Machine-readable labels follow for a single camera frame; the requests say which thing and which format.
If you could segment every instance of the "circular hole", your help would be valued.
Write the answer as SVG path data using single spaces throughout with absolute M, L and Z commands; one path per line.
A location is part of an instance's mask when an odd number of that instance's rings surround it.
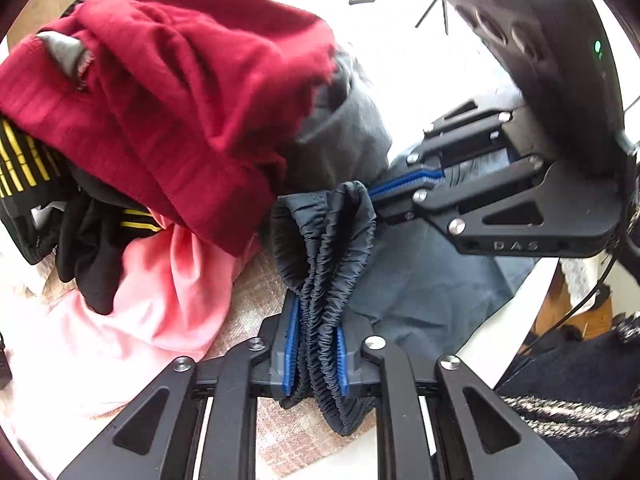
M 513 38 L 513 43 L 516 44 L 521 53 L 529 59 L 537 60 L 540 58 L 534 43 L 521 26 L 513 25 L 513 27 L 511 27 L 511 37 Z
M 465 9 L 463 6 L 456 6 L 456 12 L 460 15 L 460 18 L 465 20 L 466 24 L 471 28 L 476 28 L 478 26 L 478 22 L 474 18 L 473 14 Z
M 489 38 L 494 40 L 496 43 L 500 43 L 502 46 L 507 44 L 507 37 L 500 28 L 500 25 L 478 8 L 475 9 L 474 14 L 476 15 L 476 20 L 478 20 L 480 27 Z

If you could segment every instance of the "pink garment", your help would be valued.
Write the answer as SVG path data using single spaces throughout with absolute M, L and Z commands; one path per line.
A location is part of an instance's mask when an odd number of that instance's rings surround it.
M 101 415 L 129 402 L 175 357 L 204 357 L 257 238 L 235 258 L 156 219 L 166 230 L 124 251 L 113 313 L 96 314 L 78 290 L 25 313 L 29 329 L 11 348 L 14 397 L 39 392 L 53 406 Z

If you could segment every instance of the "maroon sweater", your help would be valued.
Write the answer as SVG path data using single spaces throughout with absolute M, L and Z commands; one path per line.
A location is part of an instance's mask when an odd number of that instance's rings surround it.
M 87 0 L 43 30 L 89 49 L 81 84 L 31 36 L 0 64 L 0 111 L 240 254 L 284 177 L 278 152 L 332 76 L 328 25 L 270 0 Z

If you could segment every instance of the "clothing tag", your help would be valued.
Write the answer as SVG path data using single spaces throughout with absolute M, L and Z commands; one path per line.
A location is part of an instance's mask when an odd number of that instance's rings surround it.
M 2 338 L 2 334 L 0 333 L 0 390 L 4 390 L 13 378 L 11 368 L 9 368 L 9 361 L 4 353 L 4 338 Z

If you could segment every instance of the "silver bolt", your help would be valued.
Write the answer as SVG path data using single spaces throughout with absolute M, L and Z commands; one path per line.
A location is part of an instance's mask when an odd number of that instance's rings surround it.
M 419 203 L 419 202 L 424 202 L 425 198 L 427 198 L 427 190 L 426 189 L 419 189 L 418 191 L 416 191 L 414 193 L 414 197 L 412 198 L 412 200 L 415 203 Z
M 177 357 L 174 359 L 174 370 L 176 372 L 186 372 L 193 366 L 193 360 L 190 357 Z
M 613 422 L 620 416 L 620 412 L 618 410 L 611 410 L 607 415 L 605 415 L 604 420 L 607 422 Z
M 455 355 L 445 355 L 440 358 L 440 366 L 445 370 L 455 370 L 460 366 L 460 359 Z
M 364 344 L 369 350 L 380 350 L 385 347 L 386 341 L 379 335 L 371 335 L 364 340 Z
M 539 170 L 540 168 L 542 168 L 544 162 L 542 162 L 542 159 L 536 155 L 530 156 L 529 157 L 529 162 L 531 164 L 533 164 L 533 169 L 534 170 Z
M 462 218 L 454 218 L 449 224 L 449 232 L 456 236 L 465 230 L 466 222 Z
M 261 337 L 252 337 L 247 341 L 247 343 L 249 344 L 249 350 L 252 352 L 257 352 L 267 348 L 267 342 Z

